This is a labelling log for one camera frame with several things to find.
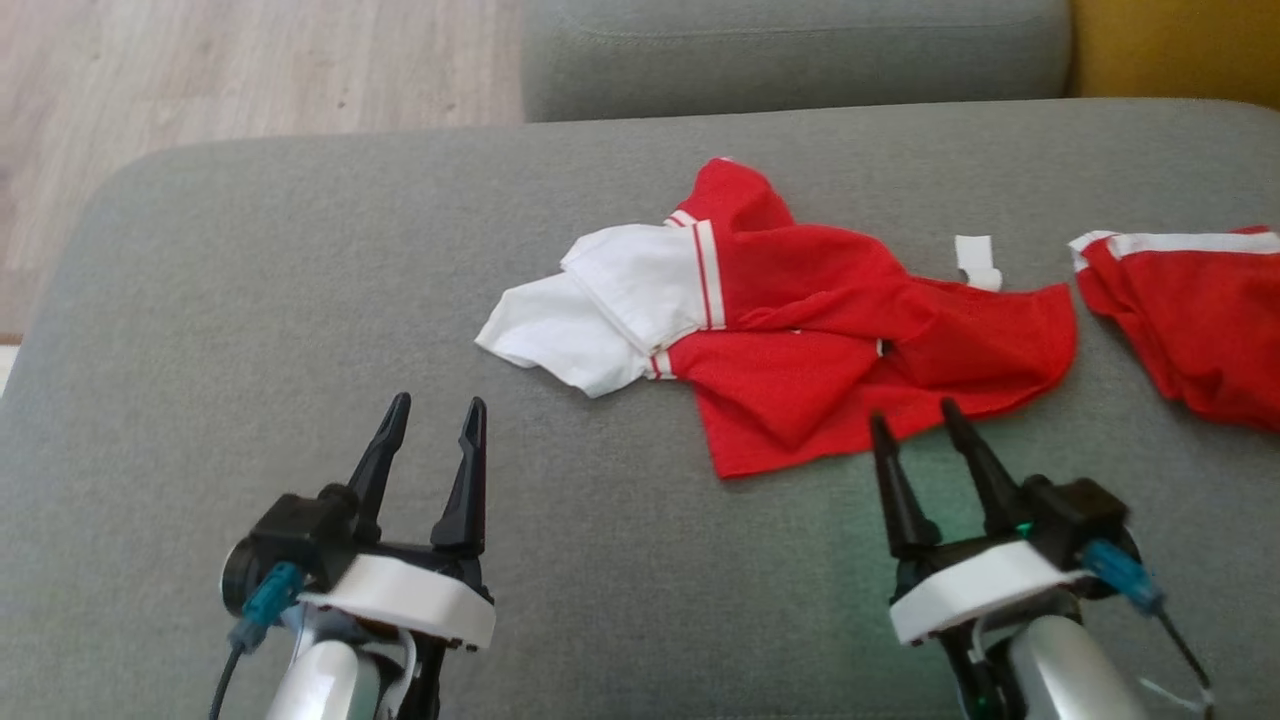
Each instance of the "yellow cushion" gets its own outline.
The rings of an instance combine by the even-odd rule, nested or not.
[[[1280,0],[1074,0],[1078,96],[1280,109]]]

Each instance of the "white sleeve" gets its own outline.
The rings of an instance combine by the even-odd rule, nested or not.
[[[502,293],[476,343],[521,368],[545,368],[589,397],[630,384],[650,365],[563,273]]]
[[[604,228],[579,238],[561,268],[646,357],[695,331],[724,327],[709,222]]]

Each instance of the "sofa cushion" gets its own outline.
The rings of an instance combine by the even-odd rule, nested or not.
[[[532,0],[530,120],[1062,92],[1068,0]]]
[[[884,240],[960,279],[993,234],[1010,291],[1071,278],[1094,228],[1280,223],[1280,115],[1194,101],[808,110],[206,145],[97,193],[0,401],[4,717],[192,717],[232,619],[227,551],[283,492],[349,475],[413,393],[383,507],[425,542],[472,395],[489,402],[493,647],[445,662],[447,717],[955,717],[938,647],[904,648],[870,460],[717,482],[692,395],[600,400],[472,343],[504,288],[573,238],[660,222],[731,155],[801,222]],[[1188,300],[1188,309],[1194,301]],[[1134,510],[1222,716],[1280,715],[1280,438],[1156,393],[1078,304],[1064,384],[980,424],[1018,477],[1088,475]],[[922,502],[980,532],[943,433],[904,443]],[[1172,646],[1119,600],[1088,624],[1116,664],[1183,692]],[[284,632],[241,665],[227,717],[260,716]],[[1184,711],[1155,696],[1153,708]]]

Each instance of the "wooden floor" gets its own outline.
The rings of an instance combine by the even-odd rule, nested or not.
[[[520,0],[0,0],[0,334],[131,160],[518,123],[518,38]]]

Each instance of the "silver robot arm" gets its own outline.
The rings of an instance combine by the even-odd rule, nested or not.
[[[1198,710],[1212,717],[1208,676],[1142,568],[1125,527],[1129,509],[1087,478],[1056,486],[1033,475],[1015,484],[955,402],[945,400],[942,414],[982,502],[980,537],[943,543],[883,416],[872,418],[872,439],[890,555],[899,561],[890,619],[902,644],[942,646],[965,716],[1147,717],[1080,615],[1082,600],[1119,592],[1169,632],[1201,682]]]
[[[495,612],[481,582],[486,409],[471,401],[462,462],[429,546],[381,542],[378,512],[404,438],[410,396],[392,401],[346,486],[280,497],[223,569],[223,603],[241,618],[210,717],[241,655],[266,628],[297,634],[270,720],[434,720],[449,650],[489,647]]]

